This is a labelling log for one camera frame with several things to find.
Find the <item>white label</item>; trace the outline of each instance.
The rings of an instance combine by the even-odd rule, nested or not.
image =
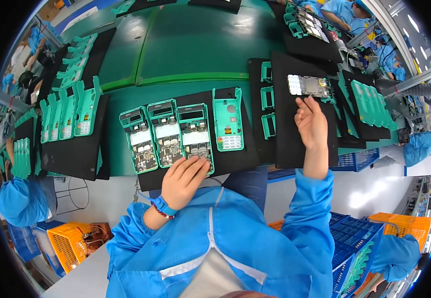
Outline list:
[[[183,145],[192,145],[209,142],[208,132],[193,132],[188,134],[183,134]]]
[[[156,127],[156,138],[158,139],[175,134],[179,134],[179,125],[177,123]]]
[[[141,144],[151,140],[151,132],[148,130],[130,134],[129,139],[131,140],[131,146]]]

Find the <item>green table surface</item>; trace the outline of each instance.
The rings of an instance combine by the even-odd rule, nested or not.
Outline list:
[[[116,19],[111,8],[120,3],[62,33],[68,42],[74,36],[117,27],[98,74],[103,91],[111,96],[107,138],[110,176],[135,176],[119,123],[124,111],[212,88],[238,86],[252,118],[247,60],[285,51],[278,24],[265,1],[242,0],[239,13],[232,14],[179,0]],[[367,148],[396,142],[393,132],[391,139],[368,142]],[[339,148],[339,154],[362,150]]]

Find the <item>orange plastic crate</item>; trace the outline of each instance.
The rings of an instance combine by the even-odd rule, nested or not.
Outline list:
[[[86,259],[87,248],[81,232],[86,234],[90,231],[89,224],[76,222],[65,223],[46,231],[66,273],[72,271],[74,265],[77,266]]]
[[[411,217],[408,215],[390,214],[390,213],[377,213],[368,217],[371,220],[391,223],[398,226],[399,233],[397,234],[396,227],[387,224],[383,234],[395,235],[404,237],[406,234],[411,234],[418,240],[419,250],[423,251],[429,229],[431,227],[431,218],[424,217]]]
[[[273,223],[269,223],[268,226],[280,232],[283,226],[283,219]]]

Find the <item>red beaded bracelet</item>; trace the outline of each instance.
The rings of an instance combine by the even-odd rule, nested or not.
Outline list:
[[[157,211],[160,215],[162,215],[163,217],[165,217],[165,218],[169,218],[169,219],[173,219],[173,218],[174,218],[174,216],[172,216],[172,215],[167,215],[167,214],[165,214],[164,212],[159,211],[159,210],[157,209],[156,205],[153,205],[153,207],[154,207],[154,209],[156,209],[156,211]]]

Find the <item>blue basket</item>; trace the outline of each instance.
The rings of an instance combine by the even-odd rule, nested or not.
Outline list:
[[[343,264],[351,255],[358,253],[384,228],[384,223],[372,223],[356,218],[348,218],[330,227],[335,240],[333,268]]]
[[[346,219],[350,217],[349,215],[343,215],[336,212],[330,211],[330,213],[332,214],[332,217],[330,218],[330,226],[336,223],[344,222]]]
[[[346,262],[338,266],[336,270],[333,271],[333,294],[332,298],[337,298],[339,292],[343,288],[346,277],[350,274],[351,264],[355,259],[355,255],[351,255]]]
[[[282,180],[287,180],[290,178],[295,178],[295,169],[282,169],[267,174],[267,183],[278,182]]]
[[[332,171],[359,172],[380,158],[379,148],[362,152],[338,155],[338,166],[331,167]]]
[[[41,223],[37,223],[35,229],[41,230],[41,231],[46,233],[47,230],[53,229],[53,228],[58,227],[62,224],[64,224],[64,223],[57,221],[57,220],[53,220],[50,222],[41,222]],[[45,256],[46,256],[46,259],[48,260],[48,262],[50,263],[53,271],[55,271],[55,273],[59,277],[64,277],[66,275],[66,273],[65,273],[65,270],[63,269],[63,266],[61,265],[60,261],[58,260],[57,256],[56,255],[49,256],[46,253],[45,253]]]
[[[40,254],[33,228],[36,225],[26,227],[16,227],[7,222],[8,232],[12,239],[16,252],[20,255],[24,263]]]

